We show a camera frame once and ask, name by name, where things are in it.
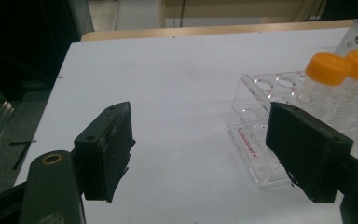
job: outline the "table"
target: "table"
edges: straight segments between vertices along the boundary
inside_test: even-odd
[[[85,35],[66,55],[16,184],[34,158],[72,150],[105,108],[130,101],[130,170],[111,204],[83,201],[88,223],[341,223],[340,194],[317,204],[290,185],[258,187],[226,131],[240,75],[303,69],[351,24],[334,23]]]

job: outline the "black cable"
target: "black cable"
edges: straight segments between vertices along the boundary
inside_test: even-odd
[[[183,27],[183,17],[185,16],[185,4],[186,4],[186,0],[182,1],[182,9],[181,9],[181,13],[180,13],[180,27]]]

